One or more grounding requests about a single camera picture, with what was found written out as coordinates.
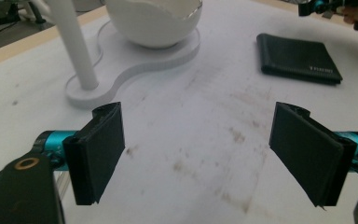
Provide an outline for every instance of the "white tabletop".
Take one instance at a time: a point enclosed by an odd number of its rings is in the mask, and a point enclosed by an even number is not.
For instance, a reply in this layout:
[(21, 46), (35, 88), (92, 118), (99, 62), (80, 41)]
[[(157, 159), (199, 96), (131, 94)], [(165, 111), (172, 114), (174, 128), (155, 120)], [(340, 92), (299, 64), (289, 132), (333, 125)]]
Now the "white tabletop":
[[(107, 20), (84, 25), (86, 39)], [(120, 88), (127, 149), (99, 204), (77, 206), (68, 190), (67, 223), (353, 223), (358, 175), (336, 207), (315, 208), (269, 149), (269, 133), (277, 101), (331, 130), (358, 131), (358, 32), (245, 0), (204, 1), (198, 29), (193, 61)], [(324, 42), (342, 83), (263, 75), (261, 33)], [(91, 119), (65, 99), (73, 73), (59, 38), (0, 63), (0, 169), (43, 131)]]

